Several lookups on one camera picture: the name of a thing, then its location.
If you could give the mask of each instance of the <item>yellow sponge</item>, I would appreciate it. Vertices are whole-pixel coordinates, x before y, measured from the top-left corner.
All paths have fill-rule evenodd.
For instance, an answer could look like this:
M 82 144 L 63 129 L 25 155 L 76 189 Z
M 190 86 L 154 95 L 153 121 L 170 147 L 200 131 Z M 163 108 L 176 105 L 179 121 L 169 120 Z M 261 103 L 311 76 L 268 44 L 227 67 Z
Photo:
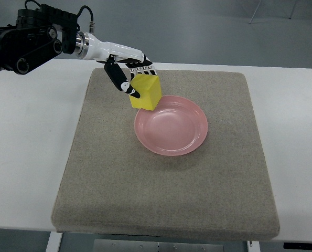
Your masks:
M 141 95 L 140 98 L 129 96 L 131 106 L 137 109 L 154 110 L 162 97 L 159 77 L 157 75 L 137 74 L 130 83 Z

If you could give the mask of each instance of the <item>pink plate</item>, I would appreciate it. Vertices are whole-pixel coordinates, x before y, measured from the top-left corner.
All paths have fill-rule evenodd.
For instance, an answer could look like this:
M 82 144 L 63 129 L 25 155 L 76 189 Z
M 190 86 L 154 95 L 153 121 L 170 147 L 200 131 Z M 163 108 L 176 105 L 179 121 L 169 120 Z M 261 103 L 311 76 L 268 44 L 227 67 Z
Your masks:
M 163 96 L 154 111 L 140 109 L 135 118 L 135 132 L 142 145 L 165 156 L 194 151 L 205 140 L 207 130 L 202 109 L 180 96 Z

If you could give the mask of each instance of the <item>white table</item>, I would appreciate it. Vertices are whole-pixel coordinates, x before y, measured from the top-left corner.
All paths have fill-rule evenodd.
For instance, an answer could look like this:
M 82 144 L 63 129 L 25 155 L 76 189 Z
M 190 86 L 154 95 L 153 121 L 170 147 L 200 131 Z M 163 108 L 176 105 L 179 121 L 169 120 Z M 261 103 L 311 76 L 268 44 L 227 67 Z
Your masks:
M 51 211 L 96 67 L 55 59 L 26 76 L 0 72 L 0 228 L 55 231 Z M 274 240 L 312 242 L 312 69 L 155 67 L 245 75 L 281 225 Z

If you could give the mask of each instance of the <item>robotic arm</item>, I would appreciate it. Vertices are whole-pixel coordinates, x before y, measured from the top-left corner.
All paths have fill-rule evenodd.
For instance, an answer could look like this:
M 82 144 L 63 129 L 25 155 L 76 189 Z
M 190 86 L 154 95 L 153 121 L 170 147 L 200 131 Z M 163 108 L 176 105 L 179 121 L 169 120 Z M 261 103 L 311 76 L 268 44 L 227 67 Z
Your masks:
M 28 9 L 28 2 L 40 8 Z M 89 33 L 80 32 L 78 25 L 78 17 L 85 8 L 91 14 Z M 106 73 L 118 90 L 139 98 L 140 94 L 117 63 L 125 63 L 133 79 L 136 74 L 157 75 L 152 62 L 140 50 L 98 40 L 93 29 L 93 14 L 87 6 L 82 6 L 78 14 L 72 14 L 26 0 L 25 9 L 18 10 L 16 26 L 0 27 L 0 71 L 13 70 L 25 75 L 62 52 L 75 53 L 81 59 L 104 63 Z M 62 32 L 61 41 L 57 31 Z

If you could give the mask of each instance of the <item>chair leg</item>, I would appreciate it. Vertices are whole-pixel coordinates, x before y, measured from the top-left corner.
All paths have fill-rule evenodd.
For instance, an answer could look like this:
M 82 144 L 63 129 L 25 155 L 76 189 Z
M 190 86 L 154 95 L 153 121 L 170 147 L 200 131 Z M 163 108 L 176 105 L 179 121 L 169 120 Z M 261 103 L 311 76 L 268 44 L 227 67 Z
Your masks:
M 262 0 L 260 0 L 259 4 L 257 5 L 257 8 L 256 8 L 256 10 L 255 10 L 255 12 L 254 12 L 254 15 L 252 15 L 252 18 L 251 18 L 251 20 L 250 20 L 249 24 L 251 24 L 252 20 L 254 19 L 254 16 L 255 16 L 255 14 L 256 14 L 256 12 L 257 12 L 257 10 L 258 10 L 258 9 L 259 9 L 259 7 L 260 7 L 261 1 L 262 1 Z
M 291 12 L 291 15 L 290 15 L 290 18 L 289 18 L 289 19 L 292 18 L 292 15 L 293 15 L 294 9 L 296 8 L 297 3 L 298 3 L 298 0 L 296 0 L 296 1 L 294 2 L 293 9 L 292 9 L 292 12 Z

